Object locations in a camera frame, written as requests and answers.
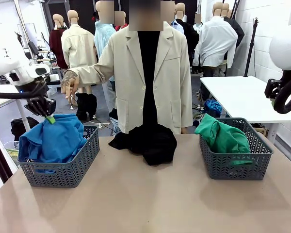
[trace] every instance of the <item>green cloth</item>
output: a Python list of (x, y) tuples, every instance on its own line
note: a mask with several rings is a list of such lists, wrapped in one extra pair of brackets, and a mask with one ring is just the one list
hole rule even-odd
[(250, 153), (249, 141), (239, 129), (205, 114), (195, 134), (200, 134), (214, 153)]

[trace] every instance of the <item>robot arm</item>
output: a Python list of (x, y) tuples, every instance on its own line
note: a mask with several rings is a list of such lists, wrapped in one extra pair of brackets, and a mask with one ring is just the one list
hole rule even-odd
[(265, 95), (272, 100), (274, 109), (286, 114), (291, 111), (291, 25), (275, 35), (270, 44), (270, 57), (274, 64), (283, 70), (281, 80), (270, 79)]
[(35, 115), (48, 117), (55, 112), (56, 101), (46, 96), (49, 90), (44, 76), (50, 73), (45, 64), (32, 64), (25, 56), (14, 33), (0, 25), (0, 75), (5, 75), (19, 93), (0, 93), (0, 99), (26, 99), (25, 105)]

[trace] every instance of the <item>light blue shirt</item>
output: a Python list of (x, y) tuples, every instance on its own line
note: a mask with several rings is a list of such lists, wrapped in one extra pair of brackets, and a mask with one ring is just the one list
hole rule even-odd
[(98, 58), (101, 57), (103, 49), (109, 43), (110, 37), (116, 32), (112, 24), (101, 23), (100, 21), (95, 23), (96, 31), (94, 42), (97, 48)]
[(171, 26), (176, 29), (177, 31), (181, 32), (182, 34), (184, 34), (184, 29), (183, 27), (177, 23), (177, 21), (173, 21), (171, 22)]

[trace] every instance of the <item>table leg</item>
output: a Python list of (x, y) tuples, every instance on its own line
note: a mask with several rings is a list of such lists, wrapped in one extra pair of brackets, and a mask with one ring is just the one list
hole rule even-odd
[(224, 108), (222, 108), (220, 118), (225, 118), (225, 117), (226, 117), (226, 111)]
[(24, 112), (23, 106), (21, 105), (20, 100), (16, 100), (16, 104), (18, 106), (18, 109), (19, 109), (19, 112), (20, 112), (20, 115), (21, 115), (21, 119), (22, 119), (22, 121), (24, 123), (26, 132), (28, 132), (28, 131), (30, 131), (30, 126), (29, 126), (28, 120), (26, 118), (26, 115), (25, 115), (25, 112)]
[(267, 136), (268, 140), (270, 140), (271, 143), (275, 142), (278, 128), (279, 128), (279, 123), (272, 123), (271, 124), (271, 127), (268, 131), (268, 136)]

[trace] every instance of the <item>beige coat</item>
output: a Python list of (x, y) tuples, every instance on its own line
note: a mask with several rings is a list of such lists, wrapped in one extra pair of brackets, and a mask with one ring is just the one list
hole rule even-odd
[[(94, 35), (78, 24), (72, 24), (62, 35), (64, 58), (70, 68), (96, 64), (94, 46)], [(86, 75), (82, 75), (80, 80), (81, 84), (92, 83), (92, 78)]]
[(137, 32), (129, 26), (113, 34), (99, 63), (72, 68), (80, 78), (91, 75), (92, 83), (115, 77), (119, 127), (128, 133), (143, 123), (146, 88), (153, 88), (158, 123), (179, 134), (192, 125), (192, 89), (186, 38), (164, 23), (155, 64), (153, 86), (146, 86)]

